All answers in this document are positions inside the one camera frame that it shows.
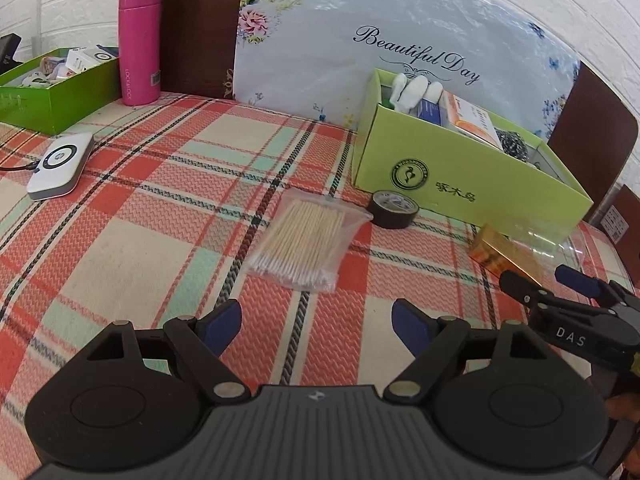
light green box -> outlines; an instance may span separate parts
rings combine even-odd
[[[55,135],[120,97],[118,60],[94,66],[50,88],[4,86],[36,69],[44,56],[64,57],[60,48],[0,75],[0,122]]]
[[[561,242],[593,202],[539,137],[489,112],[497,128],[520,133],[569,185],[503,152],[382,106],[391,72],[369,81],[351,163],[355,187],[395,189],[420,207],[475,225],[490,224],[533,247]]]

white and orange medicine box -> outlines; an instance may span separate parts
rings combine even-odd
[[[498,134],[486,110],[446,90],[438,101],[443,128],[459,132],[502,151]]]

checkered tablecloth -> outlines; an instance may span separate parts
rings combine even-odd
[[[154,328],[238,298],[243,326],[223,361],[254,387],[388,383],[412,359],[391,328],[395,298],[478,327],[523,319],[467,256],[476,228],[425,210],[406,230],[365,225],[334,294],[242,272],[286,187],[367,203],[350,185],[352,132],[177,94],[140,108],[112,103],[68,132],[97,138],[70,195],[35,203],[30,173],[0,173],[0,479],[38,466],[27,403],[114,319]],[[0,124],[0,165],[37,160],[49,142]],[[580,225],[572,247],[557,263],[629,286],[599,231]]]

white small box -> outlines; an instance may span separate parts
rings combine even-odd
[[[80,73],[88,68],[111,61],[112,59],[115,59],[115,56],[112,56],[101,48],[88,48],[84,46],[70,49],[66,55],[65,65],[74,72]]]
[[[440,105],[440,124],[443,128],[459,132],[503,151],[491,117],[486,110],[446,90],[442,93],[438,104]]]

gray ribbed surface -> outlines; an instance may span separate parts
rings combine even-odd
[[[316,392],[325,397],[313,400]],[[33,480],[594,480],[587,468],[540,476],[497,472],[449,448],[416,408],[391,407],[370,386],[265,386],[243,406],[218,408],[161,462],[118,474],[47,466]]]

